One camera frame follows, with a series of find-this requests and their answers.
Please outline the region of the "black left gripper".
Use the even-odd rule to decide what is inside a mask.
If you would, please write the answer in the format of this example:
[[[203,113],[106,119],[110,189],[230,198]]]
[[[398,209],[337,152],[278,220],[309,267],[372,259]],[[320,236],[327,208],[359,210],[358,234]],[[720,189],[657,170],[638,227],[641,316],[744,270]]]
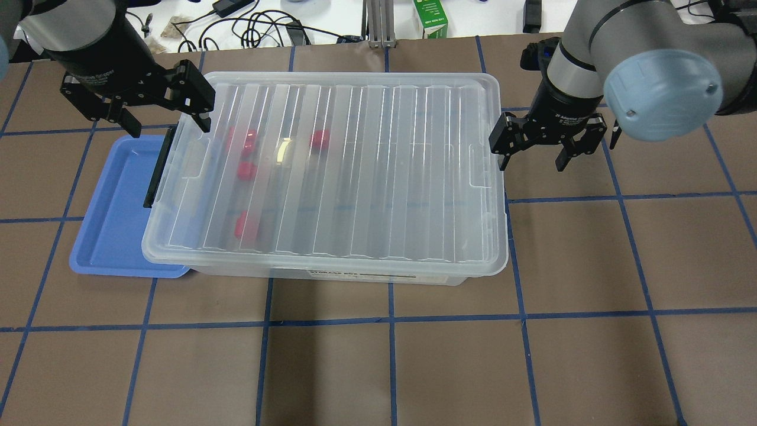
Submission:
[[[66,72],[60,93],[84,118],[119,125],[131,137],[140,138],[143,125],[129,108],[154,105],[187,114],[203,133],[210,133],[210,113],[215,108],[213,86],[189,59],[166,69],[151,64],[124,79],[114,70],[97,76],[75,76]]]

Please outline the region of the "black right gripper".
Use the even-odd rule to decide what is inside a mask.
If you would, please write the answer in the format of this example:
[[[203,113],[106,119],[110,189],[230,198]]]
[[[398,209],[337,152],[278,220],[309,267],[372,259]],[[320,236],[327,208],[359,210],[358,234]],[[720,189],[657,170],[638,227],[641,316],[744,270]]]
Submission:
[[[503,112],[489,135],[489,148],[498,154],[498,167],[505,172],[511,158],[533,146],[562,146],[555,165],[564,172],[573,157],[589,156],[597,151],[609,126],[601,113],[589,114],[575,123],[566,118],[544,116],[541,120],[527,114],[519,118]]]

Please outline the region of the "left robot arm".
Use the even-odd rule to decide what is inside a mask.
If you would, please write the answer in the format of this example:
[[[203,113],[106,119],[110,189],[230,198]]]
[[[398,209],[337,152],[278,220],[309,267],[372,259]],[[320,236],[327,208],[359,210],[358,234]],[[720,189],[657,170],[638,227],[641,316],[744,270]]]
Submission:
[[[127,20],[126,1],[3,1],[2,74],[23,29],[65,69],[60,92],[90,121],[118,124],[132,137],[141,123],[129,107],[156,105],[187,114],[205,133],[216,92],[191,60],[156,62]]]

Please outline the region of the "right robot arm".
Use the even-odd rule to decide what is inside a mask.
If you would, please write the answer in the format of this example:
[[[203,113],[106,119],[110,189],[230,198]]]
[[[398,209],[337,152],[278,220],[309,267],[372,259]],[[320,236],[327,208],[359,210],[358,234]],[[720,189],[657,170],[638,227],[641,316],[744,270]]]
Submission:
[[[490,151],[505,170],[516,153],[561,146],[556,168],[597,151],[614,114],[646,142],[681,137],[713,116],[755,111],[755,2],[708,1],[712,20],[687,24],[670,1],[578,1],[562,35],[530,43],[520,67],[541,82],[528,113],[501,114]]]

